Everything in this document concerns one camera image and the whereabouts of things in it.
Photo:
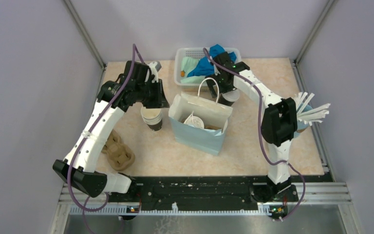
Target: blue cloth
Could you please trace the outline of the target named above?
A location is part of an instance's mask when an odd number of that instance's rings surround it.
[[[225,52],[224,48],[217,44],[210,47],[209,54],[212,58],[216,57],[217,55]],[[228,54],[230,56],[230,59],[235,62],[236,61],[236,54],[234,52],[231,52]],[[210,62],[208,62],[207,58],[201,58],[199,63],[197,64],[196,68],[192,70],[187,77],[192,76],[209,76],[214,74],[214,67],[211,66]]]

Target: green cloth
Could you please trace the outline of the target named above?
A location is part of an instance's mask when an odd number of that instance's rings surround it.
[[[201,81],[205,78],[205,76],[192,76],[187,77],[192,70],[197,67],[199,63],[199,59],[192,58],[192,57],[184,57],[181,61],[181,71],[184,71],[184,77],[181,77],[181,83],[183,84],[200,84]]]

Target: white wall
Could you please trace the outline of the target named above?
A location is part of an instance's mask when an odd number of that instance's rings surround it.
[[[374,1],[339,1],[301,64],[335,175],[346,181],[366,233],[374,233]]]
[[[105,61],[174,59],[180,47],[295,58],[327,0],[73,0]]]
[[[0,234],[47,233],[100,69],[60,0],[0,0]]]

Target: marble tabletop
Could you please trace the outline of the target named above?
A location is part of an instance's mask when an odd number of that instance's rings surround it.
[[[294,97],[298,92],[296,79],[288,58],[243,59],[255,76],[273,92],[282,97]],[[168,102],[182,91],[174,83],[174,61],[160,61],[162,69],[159,78],[163,80]],[[116,80],[123,73],[125,62],[109,62],[104,82]],[[210,99],[210,93],[201,95]],[[168,118],[168,109],[163,109],[163,128],[153,132],[143,122],[140,103],[130,107],[117,122],[114,129],[125,144],[135,153],[135,162],[122,171],[131,176],[264,176],[268,164],[259,146],[257,134],[258,104],[241,93],[240,99],[232,106],[223,148],[213,156],[190,148],[175,141]],[[318,149],[310,128],[293,140],[290,148],[292,165],[303,175],[323,175]],[[97,171],[115,171],[108,164],[106,156],[100,155]]]

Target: plastic basket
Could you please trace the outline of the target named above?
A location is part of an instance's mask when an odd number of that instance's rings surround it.
[[[240,56],[240,51],[236,48],[224,48],[228,53],[234,52],[236,54],[236,61],[242,61],[242,57]],[[192,57],[195,59],[201,59],[204,57],[203,47],[195,47],[195,48],[180,48],[177,50],[177,54],[175,55],[175,63],[174,63],[174,82],[181,86],[185,91],[197,91],[199,89],[200,84],[183,84],[181,83],[181,61],[184,57]]]

